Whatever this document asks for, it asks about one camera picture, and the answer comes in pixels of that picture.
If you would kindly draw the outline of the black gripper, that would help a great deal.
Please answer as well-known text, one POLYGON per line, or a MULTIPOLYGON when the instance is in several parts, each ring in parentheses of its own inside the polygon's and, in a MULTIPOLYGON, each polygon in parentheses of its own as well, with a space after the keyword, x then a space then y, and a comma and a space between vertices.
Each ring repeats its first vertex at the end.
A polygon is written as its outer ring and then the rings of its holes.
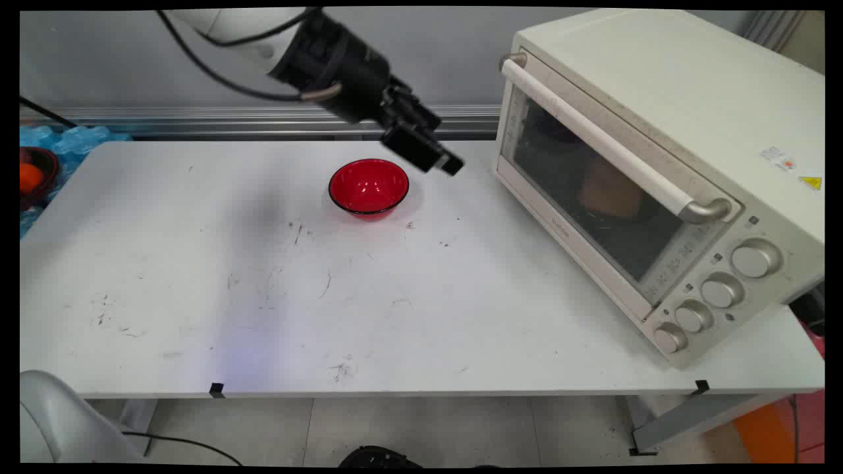
MULTIPOLYGON (((442 123, 410 85, 391 78, 391 66, 382 54, 319 9, 298 23, 291 43, 269 75, 301 94, 339 84, 340 93, 317 104, 350 124, 372 120, 389 126, 394 118, 401 118, 435 131, 442 123)), ((464 167, 463 159, 410 125, 389 127, 381 144, 425 173, 437 169, 455 175, 464 167)))

